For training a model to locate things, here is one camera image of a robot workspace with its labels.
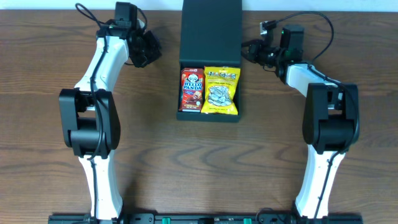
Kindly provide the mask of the yellow Hacks candy bag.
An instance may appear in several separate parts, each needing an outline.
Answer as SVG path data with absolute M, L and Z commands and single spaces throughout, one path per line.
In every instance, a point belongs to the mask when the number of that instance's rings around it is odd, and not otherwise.
M 205 99 L 201 113 L 238 115 L 233 101 L 241 69 L 205 67 Z

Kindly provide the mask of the dark green box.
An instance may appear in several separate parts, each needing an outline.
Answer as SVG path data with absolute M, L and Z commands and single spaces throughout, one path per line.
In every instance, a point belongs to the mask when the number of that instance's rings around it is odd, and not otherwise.
M 241 67 L 242 0 L 184 0 L 180 69 Z

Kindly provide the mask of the red Hello Panda box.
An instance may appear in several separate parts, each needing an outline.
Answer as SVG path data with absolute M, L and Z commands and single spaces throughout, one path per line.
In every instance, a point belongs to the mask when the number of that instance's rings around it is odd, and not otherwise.
M 204 69 L 184 68 L 181 72 L 181 112 L 199 113 L 203 106 Z

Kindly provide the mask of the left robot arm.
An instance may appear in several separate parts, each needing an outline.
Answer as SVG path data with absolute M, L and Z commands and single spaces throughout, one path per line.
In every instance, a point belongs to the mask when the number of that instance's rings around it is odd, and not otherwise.
M 108 21 L 99 27 L 94 56 L 81 80 L 59 94 L 63 138 L 82 165 L 90 192 L 87 223 L 121 219 L 123 200 L 114 168 L 121 123 L 113 90 L 128 60 L 142 68 L 159 54 L 159 41 L 146 22 Z

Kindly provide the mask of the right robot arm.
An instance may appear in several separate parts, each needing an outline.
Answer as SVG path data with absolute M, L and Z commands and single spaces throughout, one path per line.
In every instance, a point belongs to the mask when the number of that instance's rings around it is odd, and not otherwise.
M 304 28 L 286 25 L 280 44 L 272 46 L 277 21 L 260 24 L 261 39 L 242 44 L 242 56 L 275 75 L 305 97 L 302 134 L 308 159 L 300 192 L 284 223 L 353 223 L 361 218 L 330 216 L 328 199 L 336 171 L 359 137 L 358 87 L 332 79 L 303 60 Z

